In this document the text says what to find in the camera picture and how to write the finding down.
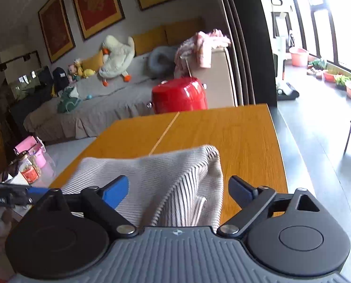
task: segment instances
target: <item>black circular cover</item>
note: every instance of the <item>black circular cover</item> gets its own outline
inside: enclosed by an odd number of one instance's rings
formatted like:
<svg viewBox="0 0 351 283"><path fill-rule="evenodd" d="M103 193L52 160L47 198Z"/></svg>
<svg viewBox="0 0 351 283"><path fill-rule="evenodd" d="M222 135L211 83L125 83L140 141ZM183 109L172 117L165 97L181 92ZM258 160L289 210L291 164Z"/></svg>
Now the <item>black circular cover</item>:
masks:
<svg viewBox="0 0 351 283"><path fill-rule="evenodd" d="M322 212L286 212L269 218L250 230L246 244L261 264L295 277L336 271L350 252L344 230Z"/></svg>
<svg viewBox="0 0 351 283"><path fill-rule="evenodd" d="M34 279L60 279L97 263L108 245L108 235L97 223L54 211L21 222L5 247L16 272Z"/></svg>

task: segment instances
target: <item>orange plush foot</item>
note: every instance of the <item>orange plush foot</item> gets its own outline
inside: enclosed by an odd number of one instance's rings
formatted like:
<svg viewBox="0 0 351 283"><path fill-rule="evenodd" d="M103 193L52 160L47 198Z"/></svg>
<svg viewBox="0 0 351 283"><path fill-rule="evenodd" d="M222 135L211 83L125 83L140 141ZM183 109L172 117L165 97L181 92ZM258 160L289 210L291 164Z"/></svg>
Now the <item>orange plush foot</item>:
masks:
<svg viewBox="0 0 351 283"><path fill-rule="evenodd" d="M126 75L124 78L123 78L123 81L124 82L129 82L131 80L131 75Z"/></svg>

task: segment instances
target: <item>metal screw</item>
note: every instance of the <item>metal screw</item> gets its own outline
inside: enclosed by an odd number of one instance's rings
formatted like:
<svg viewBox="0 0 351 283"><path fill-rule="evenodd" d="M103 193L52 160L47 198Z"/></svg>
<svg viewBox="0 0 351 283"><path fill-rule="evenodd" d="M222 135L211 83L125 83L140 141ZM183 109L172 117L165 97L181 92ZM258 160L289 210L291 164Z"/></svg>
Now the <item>metal screw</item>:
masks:
<svg viewBox="0 0 351 283"><path fill-rule="evenodd" d="M223 225L220 227L220 231L224 234L236 234L240 229L235 225Z"/></svg>
<svg viewBox="0 0 351 283"><path fill-rule="evenodd" d="M116 228L120 234L132 234L135 232L135 227L131 225L121 225Z"/></svg>

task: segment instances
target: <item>striped cloth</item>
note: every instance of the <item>striped cloth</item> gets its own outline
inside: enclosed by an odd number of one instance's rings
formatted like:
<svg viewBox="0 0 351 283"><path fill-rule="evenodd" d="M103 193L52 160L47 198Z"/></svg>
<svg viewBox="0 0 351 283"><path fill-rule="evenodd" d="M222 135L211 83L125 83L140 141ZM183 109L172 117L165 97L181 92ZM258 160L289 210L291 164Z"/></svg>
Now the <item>striped cloth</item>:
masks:
<svg viewBox="0 0 351 283"><path fill-rule="evenodd" d="M85 158L62 190L103 187L120 175L128 177L129 192L116 211L135 226L219 227L224 184L215 147L137 159Z"/></svg>

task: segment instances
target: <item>glass jar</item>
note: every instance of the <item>glass jar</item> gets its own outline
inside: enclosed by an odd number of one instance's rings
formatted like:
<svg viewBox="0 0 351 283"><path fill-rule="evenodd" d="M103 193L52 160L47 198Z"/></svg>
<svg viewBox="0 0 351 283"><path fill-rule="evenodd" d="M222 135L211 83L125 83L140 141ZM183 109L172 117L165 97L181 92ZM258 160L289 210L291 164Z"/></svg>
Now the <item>glass jar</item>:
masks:
<svg viewBox="0 0 351 283"><path fill-rule="evenodd" d="M23 151L18 154L18 170L23 175L25 180L31 184L39 178L39 175L29 157L30 154L28 151Z"/></svg>

